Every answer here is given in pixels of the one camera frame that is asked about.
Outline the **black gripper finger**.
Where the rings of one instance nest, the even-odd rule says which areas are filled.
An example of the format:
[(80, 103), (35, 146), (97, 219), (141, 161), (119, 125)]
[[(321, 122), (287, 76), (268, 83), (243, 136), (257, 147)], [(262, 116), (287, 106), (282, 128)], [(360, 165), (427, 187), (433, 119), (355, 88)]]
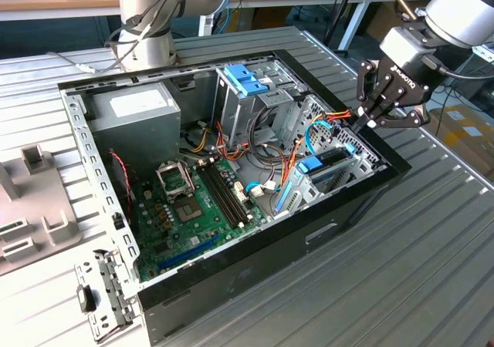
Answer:
[(386, 105), (385, 90), (391, 84), (391, 72), (380, 71), (379, 60), (364, 60), (357, 74), (357, 100), (360, 105), (355, 110), (357, 120), (352, 126), (353, 131), (360, 131), (368, 123), (375, 127), (375, 120), (384, 112)]
[[(430, 121), (425, 104), (430, 92), (419, 90), (394, 89), (390, 92), (374, 90), (366, 95), (364, 115), (370, 128), (417, 128)], [(411, 107), (405, 116), (391, 113), (398, 108)]]

